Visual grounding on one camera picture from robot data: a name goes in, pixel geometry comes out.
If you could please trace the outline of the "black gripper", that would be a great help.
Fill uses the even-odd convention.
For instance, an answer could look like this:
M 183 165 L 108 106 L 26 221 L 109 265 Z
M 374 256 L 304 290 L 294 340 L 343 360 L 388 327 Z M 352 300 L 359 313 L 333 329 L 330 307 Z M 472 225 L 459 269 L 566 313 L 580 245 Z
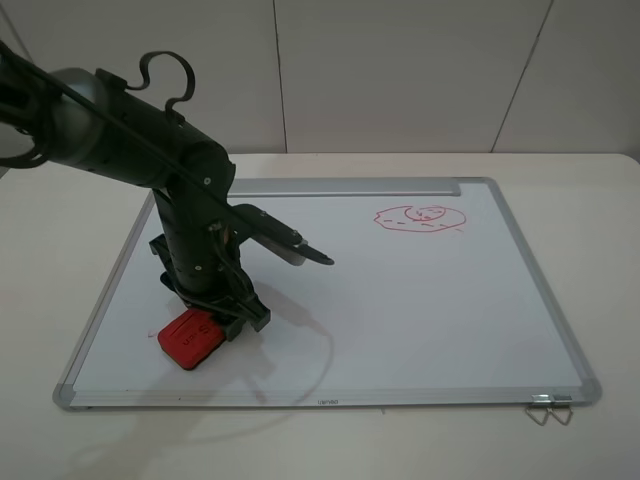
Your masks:
M 185 305 L 223 320 L 227 341 L 235 340 L 245 325 L 260 332 L 271 321 L 271 311 L 242 269 L 236 235 L 207 234 L 197 246 L 161 234 L 149 246 L 164 267 L 161 283 Z

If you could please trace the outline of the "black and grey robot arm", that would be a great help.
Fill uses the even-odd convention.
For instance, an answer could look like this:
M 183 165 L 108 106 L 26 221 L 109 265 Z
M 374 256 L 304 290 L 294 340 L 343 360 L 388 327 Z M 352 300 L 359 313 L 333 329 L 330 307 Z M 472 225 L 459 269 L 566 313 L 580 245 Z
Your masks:
M 104 70 L 47 73 L 3 58 L 1 121 L 32 146 L 2 166 L 50 161 L 149 189 L 162 225 L 150 243 L 162 283 L 185 305 L 210 312 L 228 339 L 245 325 L 262 329 L 271 313 L 240 260 L 241 244 L 265 230 L 261 212 L 228 203 L 235 167 L 219 143 L 172 102 L 156 108 L 134 92 Z

